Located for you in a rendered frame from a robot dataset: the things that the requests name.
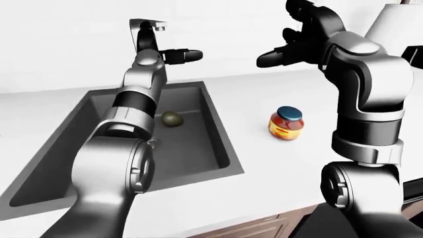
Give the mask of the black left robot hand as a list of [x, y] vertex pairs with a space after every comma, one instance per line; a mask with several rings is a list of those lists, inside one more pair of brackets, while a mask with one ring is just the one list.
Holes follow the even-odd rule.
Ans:
[[137, 52], [141, 50], [155, 50], [160, 53], [166, 65], [182, 65], [193, 61], [200, 61], [203, 58], [203, 52], [193, 49], [168, 49], [159, 51], [153, 25], [149, 21], [142, 21], [136, 39]]

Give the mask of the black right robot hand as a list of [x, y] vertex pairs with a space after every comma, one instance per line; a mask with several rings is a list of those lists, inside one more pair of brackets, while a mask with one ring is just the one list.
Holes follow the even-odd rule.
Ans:
[[301, 62], [319, 65], [328, 39], [345, 30], [341, 18], [328, 7], [318, 7], [308, 0], [287, 0], [286, 11], [302, 23], [301, 30], [283, 29], [286, 45], [259, 56], [256, 66], [269, 68]]

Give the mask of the silver sink faucet spout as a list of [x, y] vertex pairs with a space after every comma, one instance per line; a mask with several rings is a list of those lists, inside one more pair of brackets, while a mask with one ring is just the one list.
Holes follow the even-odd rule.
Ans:
[[150, 19], [130, 19], [129, 26], [136, 53], [142, 50], [155, 50], [158, 52], [159, 48], [155, 31], [165, 31], [168, 22]]

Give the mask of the green avocado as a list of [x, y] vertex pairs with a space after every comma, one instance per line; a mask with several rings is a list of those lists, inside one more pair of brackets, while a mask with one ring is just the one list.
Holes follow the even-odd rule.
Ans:
[[177, 112], [167, 111], [162, 114], [161, 121], [165, 126], [172, 128], [183, 125], [184, 118]]

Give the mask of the sauce jar with blue lid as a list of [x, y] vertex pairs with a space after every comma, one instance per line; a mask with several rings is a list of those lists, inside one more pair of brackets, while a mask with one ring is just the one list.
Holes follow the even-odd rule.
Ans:
[[270, 117], [269, 132], [282, 140], [295, 140], [304, 127], [303, 115], [292, 106], [279, 107]]

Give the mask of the black stove appliance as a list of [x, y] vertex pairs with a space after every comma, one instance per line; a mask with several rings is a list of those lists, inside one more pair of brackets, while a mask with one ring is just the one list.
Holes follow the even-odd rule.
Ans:
[[423, 46], [409, 46], [401, 55], [412, 67], [423, 69]]

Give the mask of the brown wooden cabinet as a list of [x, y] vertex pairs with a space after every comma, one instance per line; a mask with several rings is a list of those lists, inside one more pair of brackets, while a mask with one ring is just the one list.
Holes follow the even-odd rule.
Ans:
[[320, 204], [229, 227], [184, 235], [131, 235], [126, 238], [358, 238], [335, 209]]

